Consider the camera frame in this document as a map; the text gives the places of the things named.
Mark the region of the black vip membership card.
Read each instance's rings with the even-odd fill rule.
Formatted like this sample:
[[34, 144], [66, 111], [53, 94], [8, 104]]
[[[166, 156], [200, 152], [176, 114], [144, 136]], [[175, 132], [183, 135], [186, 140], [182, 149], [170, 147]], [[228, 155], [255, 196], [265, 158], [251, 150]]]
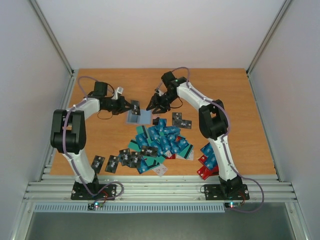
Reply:
[[158, 148], [153, 146], [145, 146], [143, 145], [140, 150], [140, 154], [143, 156], [148, 157], [157, 157], [158, 155]]

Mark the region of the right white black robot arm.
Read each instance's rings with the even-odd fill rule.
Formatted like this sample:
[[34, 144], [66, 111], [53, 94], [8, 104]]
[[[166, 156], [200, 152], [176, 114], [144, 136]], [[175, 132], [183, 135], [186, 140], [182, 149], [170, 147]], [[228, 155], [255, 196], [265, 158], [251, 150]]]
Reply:
[[206, 97], [193, 87], [188, 78], [177, 78], [172, 71], [164, 73], [161, 80], [166, 92], [156, 89], [146, 109], [153, 114], [163, 114], [171, 109], [173, 101], [180, 98], [197, 110], [199, 130], [203, 137], [208, 139], [217, 160], [219, 192], [224, 200], [231, 199], [241, 190], [243, 181], [228, 145], [229, 118], [223, 102]]

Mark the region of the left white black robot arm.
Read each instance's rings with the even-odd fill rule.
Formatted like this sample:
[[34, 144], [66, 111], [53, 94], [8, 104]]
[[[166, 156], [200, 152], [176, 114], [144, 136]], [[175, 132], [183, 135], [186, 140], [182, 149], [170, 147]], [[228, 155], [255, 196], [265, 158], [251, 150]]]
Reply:
[[111, 96], [107, 96], [109, 86], [106, 82], [96, 81], [93, 91], [85, 93], [81, 102], [53, 112], [50, 144], [63, 154], [75, 174], [73, 196], [96, 199], [104, 189], [85, 151], [86, 120], [100, 111], [119, 115], [133, 109], [123, 96], [122, 87], [112, 88]]

